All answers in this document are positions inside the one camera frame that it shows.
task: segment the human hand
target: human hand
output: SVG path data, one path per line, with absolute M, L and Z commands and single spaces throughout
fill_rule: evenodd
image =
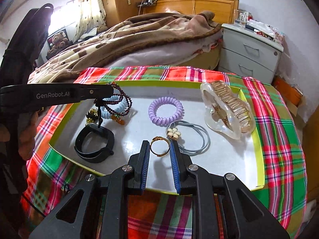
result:
M 35 147 L 34 137 L 37 134 L 36 122 L 38 120 L 38 112 L 35 112 L 30 120 L 30 125 L 21 132 L 19 136 L 19 155 L 25 161 L 30 160 Z M 10 140 L 10 133 L 7 128 L 0 124 L 0 142 L 7 142 Z

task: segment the black strap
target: black strap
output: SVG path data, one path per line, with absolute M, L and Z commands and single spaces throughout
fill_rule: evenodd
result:
M 82 152 L 82 144 L 85 139 L 85 137 L 90 133 L 93 132 L 95 134 L 98 134 L 101 137 L 104 137 L 107 139 L 107 144 L 105 147 L 101 148 L 99 151 L 92 152 L 92 153 L 84 153 Z M 104 127 L 98 127 L 95 123 L 90 123 L 89 125 L 86 125 L 78 134 L 76 140 L 74 149 L 76 153 L 85 161 L 93 164 L 100 163 L 104 161 L 109 156 L 112 156 L 114 154 L 113 152 L 113 146 L 114 146 L 114 134 L 111 130 L 104 128 Z

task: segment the blue gripper pad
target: blue gripper pad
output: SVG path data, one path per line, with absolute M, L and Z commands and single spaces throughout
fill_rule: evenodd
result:
M 169 146 L 169 156 L 171 158 L 175 189 L 176 189 L 176 192 L 180 194 L 181 192 L 180 173 L 178 169 L 178 163 L 177 163 L 177 158 L 176 158 L 173 142 L 171 142 Z
M 141 189 L 144 190 L 146 187 L 146 179 L 147 179 L 147 171 L 148 171 L 148 164 L 150 161 L 150 144 L 147 143 L 145 149 L 145 155 L 143 159 L 143 166 L 141 171 Z

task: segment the screw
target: screw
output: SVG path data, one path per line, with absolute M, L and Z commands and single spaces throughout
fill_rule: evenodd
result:
M 198 166 L 196 164 L 191 164 L 188 169 L 190 169 L 191 171 L 197 171 L 198 170 Z
M 87 176 L 85 176 L 85 180 L 87 182 L 90 182 L 90 181 L 92 181 L 94 179 L 95 179 L 95 176 L 93 174 L 88 174 Z
M 230 180 L 230 181 L 233 181 L 235 179 L 235 175 L 233 175 L 232 173 L 227 173 L 226 174 L 226 179 Z
M 129 172 L 130 170 L 132 170 L 132 166 L 130 166 L 130 165 L 124 165 L 124 166 L 122 167 L 122 170 L 123 170 L 124 172 Z

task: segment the plaid fabric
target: plaid fabric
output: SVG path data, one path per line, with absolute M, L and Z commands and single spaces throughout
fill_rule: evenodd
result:
M 192 67 L 88 68 L 76 82 L 147 79 L 192 82 L 224 80 L 242 89 L 256 119 L 265 162 L 265 187 L 254 194 L 290 236 L 297 237 L 306 208 L 306 167 L 293 120 L 279 93 L 272 86 L 250 77 L 241 78 Z M 44 214 L 48 214 L 64 196 L 66 184 L 72 188 L 86 174 L 48 146 L 70 106 L 59 105 L 50 109 L 38 127 L 35 153 L 27 164 L 29 187 L 25 195 Z M 34 228 L 42 217 L 24 199 L 21 202 L 28 223 Z M 129 197 L 130 239 L 191 239 L 191 226 L 190 197 L 150 191 L 141 197 Z

